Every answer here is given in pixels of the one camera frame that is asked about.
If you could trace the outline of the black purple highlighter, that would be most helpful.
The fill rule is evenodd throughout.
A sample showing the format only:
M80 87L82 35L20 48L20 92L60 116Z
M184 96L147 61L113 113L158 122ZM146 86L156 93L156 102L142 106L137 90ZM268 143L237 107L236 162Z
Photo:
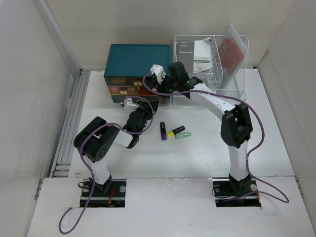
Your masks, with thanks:
M160 122L160 135L161 135L162 141L167 140L167 134L166 134L166 128L165 128L164 122Z

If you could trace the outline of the grey setup guide booklet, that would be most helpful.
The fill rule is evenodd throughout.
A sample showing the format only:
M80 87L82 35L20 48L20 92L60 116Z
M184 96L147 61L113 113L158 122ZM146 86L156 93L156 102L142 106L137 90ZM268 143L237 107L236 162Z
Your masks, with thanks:
M211 43L209 38L179 41L177 62L181 62L190 74L212 74Z

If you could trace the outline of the black yellow highlighter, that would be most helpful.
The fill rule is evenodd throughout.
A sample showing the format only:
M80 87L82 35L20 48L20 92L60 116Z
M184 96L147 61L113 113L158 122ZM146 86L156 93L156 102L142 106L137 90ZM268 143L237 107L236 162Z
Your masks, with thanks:
M180 126L180 127L178 127L178 128L175 128L175 129L173 129L173 130L171 130L171 131L169 131L169 132L167 132L167 137L169 138L169 137L172 137L172 136L174 136L174 135L176 135L176 134L178 134L178 133L180 133L180 132L182 132L182 131L184 131L185 130L185 126Z

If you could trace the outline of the mint green highlighter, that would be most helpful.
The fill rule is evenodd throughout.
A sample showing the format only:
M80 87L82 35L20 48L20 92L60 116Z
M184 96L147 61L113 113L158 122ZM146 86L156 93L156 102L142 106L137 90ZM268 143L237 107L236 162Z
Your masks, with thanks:
M188 137L191 137L191 133L190 132L180 132L180 133L177 133L175 135L175 138L176 139L184 139L184 138L188 138Z

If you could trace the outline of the clear zip pouch red card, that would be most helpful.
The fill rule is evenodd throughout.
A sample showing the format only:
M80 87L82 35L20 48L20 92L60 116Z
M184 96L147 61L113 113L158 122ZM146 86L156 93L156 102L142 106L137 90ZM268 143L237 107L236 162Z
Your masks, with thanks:
M228 26L218 52L223 71L222 83L226 84L234 78L249 54L233 24Z

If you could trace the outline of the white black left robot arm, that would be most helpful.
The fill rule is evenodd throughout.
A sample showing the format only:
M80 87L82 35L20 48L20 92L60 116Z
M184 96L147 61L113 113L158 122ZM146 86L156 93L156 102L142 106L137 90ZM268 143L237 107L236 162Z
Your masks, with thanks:
M125 126L107 123L103 118L95 117L74 139L74 147L81 157L88 158L88 161L83 161L92 172L88 185L100 196L107 195L112 185L112 177L110 174L106 175L106 166L101 166L101 160L113 143L127 149L135 147L140 135L152 124L159 101L128 96L120 105L130 111Z

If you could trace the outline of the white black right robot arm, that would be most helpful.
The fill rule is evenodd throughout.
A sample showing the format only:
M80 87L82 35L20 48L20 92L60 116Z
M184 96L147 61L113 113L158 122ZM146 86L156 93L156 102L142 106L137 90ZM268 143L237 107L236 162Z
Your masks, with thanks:
M250 134L253 131L248 107L225 101L224 95L213 92L201 79L189 77L181 62L168 66L166 74L163 66L152 65L150 72L156 79L158 95L185 95L188 99L204 106L221 122L220 135L229 148L230 172L229 195L246 193L251 177L247 171L246 154Z

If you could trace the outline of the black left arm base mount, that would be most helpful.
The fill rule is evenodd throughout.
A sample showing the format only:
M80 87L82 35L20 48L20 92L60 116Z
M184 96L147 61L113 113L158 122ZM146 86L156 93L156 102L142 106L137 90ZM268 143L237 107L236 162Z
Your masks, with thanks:
M123 208L125 207L126 179L112 179L111 177L103 184L95 184L87 207ZM92 189L92 179L85 179L78 183L81 188L80 207L84 207Z

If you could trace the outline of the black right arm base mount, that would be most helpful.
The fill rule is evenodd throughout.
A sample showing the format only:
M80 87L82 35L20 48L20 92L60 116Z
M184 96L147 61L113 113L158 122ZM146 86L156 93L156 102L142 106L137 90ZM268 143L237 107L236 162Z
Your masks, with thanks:
M216 207L261 207L256 181L249 176L241 181L231 177L212 181Z

